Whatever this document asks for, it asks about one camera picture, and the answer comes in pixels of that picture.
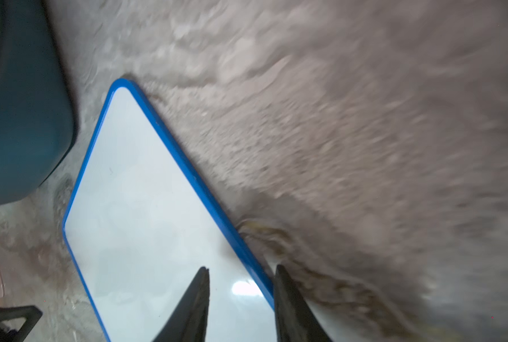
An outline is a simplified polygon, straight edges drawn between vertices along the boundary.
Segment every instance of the dirty floor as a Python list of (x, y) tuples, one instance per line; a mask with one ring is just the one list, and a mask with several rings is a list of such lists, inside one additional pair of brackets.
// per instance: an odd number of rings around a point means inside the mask
[(351, 312), (353, 276), (437, 340), (508, 341), (508, 1), (47, 7), (79, 134), (38, 190), (0, 207), (7, 304), (45, 312), (31, 341), (103, 341), (61, 221), (123, 75), (235, 222), (278, 222), (242, 234), (289, 265), (342, 340), (379, 328)]

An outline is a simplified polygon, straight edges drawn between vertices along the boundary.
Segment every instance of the dark blue container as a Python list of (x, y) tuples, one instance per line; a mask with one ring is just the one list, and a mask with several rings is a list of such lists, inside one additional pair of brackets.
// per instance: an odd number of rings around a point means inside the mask
[(70, 148), (73, 132), (40, 0), (0, 0), (0, 204), (35, 190)]

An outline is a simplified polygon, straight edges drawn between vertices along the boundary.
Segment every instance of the blue whiteboard frame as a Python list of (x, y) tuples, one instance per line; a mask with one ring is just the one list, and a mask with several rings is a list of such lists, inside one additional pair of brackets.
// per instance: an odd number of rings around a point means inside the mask
[(104, 102), (104, 106), (102, 107), (100, 118), (96, 123), (93, 137), (91, 138), (89, 143), (89, 147), (86, 150), (85, 159), (83, 160), (83, 164), (81, 165), (80, 173), (77, 176), (77, 181), (73, 188), (72, 196), (70, 198), (70, 203), (68, 204), (66, 214), (64, 215), (64, 220), (62, 221), (62, 235), (64, 236), (64, 242), (66, 243), (68, 251), (70, 251), (73, 264), (75, 265), (77, 272), (79, 273), (81, 283), (83, 284), (86, 294), (89, 297), (90, 304), (93, 306), (94, 313), (100, 323), (100, 326), (102, 327), (102, 331), (104, 333), (104, 336), (106, 337), (106, 340), (110, 342), (109, 336), (106, 332), (106, 328), (104, 327), (104, 324), (102, 322), (102, 319), (100, 318), (98, 310), (96, 310), (96, 305), (94, 304), (93, 297), (91, 297), (90, 295), (89, 289), (87, 288), (85, 280), (83, 279), (83, 275), (81, 274), (81, 270), (77, 265), (75, 257), (73, 256), (73, 252), (72, 249), (70, 248), (70, 244), (68, 243), (68, 239), (66, 238), (66, 219), (70, 214), (70, 209), (72, 208), (73, 200), (76, 197), (77, 189), (79, 188), (79, 185), (81, 183), (81, 178), (83, 178), (86, 166), (89, 163), (90, 154), (93, 151), (93, 147), (96, 143), (96, 138), (98, 137), (100, 127), (102, 127), (102, 124), (106, 117), (109, 104), (111, 103), (113, 98), (113, 94), (117, 89), (121, 87), (127, 88), (133, 95), (136, 102), (142, 108), (144, 115), (149, 120), (149, 123), (151, 123), (153, 129), (155, 129), (155, 132), (157, 132), (163, 144), (165, 144), (165, 146), (168, 148), (168, 151), (170, 152), (170, 154), (172, 155), (172, 157), (174, 158), (174, 160), (176, 161), (176, 163), (178, 164), (178, 166), (188, 179), (189, 184), (191, 184), (191, 186), (193, 187), (193, 189), (195, 190), (195, 192), (205, 205), (206, 209), (209, 211), (210, 215), (212, 216), (212, 219), (214, 219), (214, 221), (222, 231), (223, 235), (227, 239), (232, 249), (235, 251), (239, 259), (241, 260), (241, 263), (243, 263), (244, 267), (246, 268), (250, 276), (254, 279), (254, 281), (258, 285), (259, 289), (262, 291), (262, 294), (264, 295), (265, 299), (267, 300), (271, 308), (275, 309), (275, 303), (273, 298), (273, 284), (271, 283), (271, 280), (269, 279), (269, 277), (267, 277), (264, 270), (258, 263), (258, 260), (256, 260), (250, 249), (246, 246), (246, 243), (240, 237), (239, 233), (237, 232), (234, 225), (231, 223), (231, 221), (223, 211), (218, 201), (216, 201), (216, 199), (210, 192), (209, 188), (203, 182), (201, 176), (197, 173), (197, 171), (195, 170), (189, 159), (183, 153), (182, 149), (180, 148), (176, 140), (173, 138), (167, 126), (165, 126), (165, 124), (163, 123), (157, 112), (153, 109), (148, 99), (141, 91), (140, 87), (131, 80), (120, 78), (115, 80), (109, 87), (106, 101)]

